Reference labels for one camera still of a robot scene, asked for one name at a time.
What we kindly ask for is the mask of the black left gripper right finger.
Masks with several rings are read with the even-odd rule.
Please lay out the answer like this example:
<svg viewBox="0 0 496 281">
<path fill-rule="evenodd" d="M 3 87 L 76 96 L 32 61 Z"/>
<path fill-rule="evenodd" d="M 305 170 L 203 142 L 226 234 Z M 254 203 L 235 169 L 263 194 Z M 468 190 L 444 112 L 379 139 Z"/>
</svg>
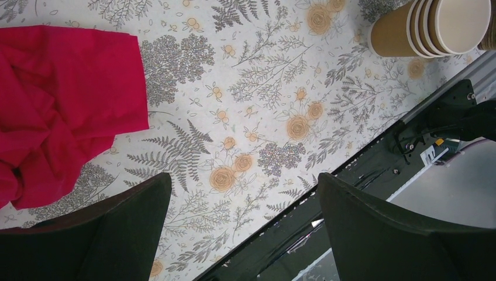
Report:
<svg viewBox="0 0 496 281">
<path fill-rule="evenodd" d="M 329 174 L 319 202 L 341 280 L 494 280 L 495 230 L 427 217 Z"/>
</svg>

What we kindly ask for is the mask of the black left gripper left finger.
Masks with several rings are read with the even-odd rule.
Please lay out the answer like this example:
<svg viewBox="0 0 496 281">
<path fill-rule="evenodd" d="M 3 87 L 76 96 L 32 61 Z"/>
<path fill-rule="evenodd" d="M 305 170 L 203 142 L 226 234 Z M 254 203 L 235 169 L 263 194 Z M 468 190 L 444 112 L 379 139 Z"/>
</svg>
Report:
<svg viewBox="0 0 496 281">
<path fill-rule="evenodd" d="M 160 173 L 30 228 L 1 231 L 2 280 L 148 280 L 172 191 Z"/>
</svg>

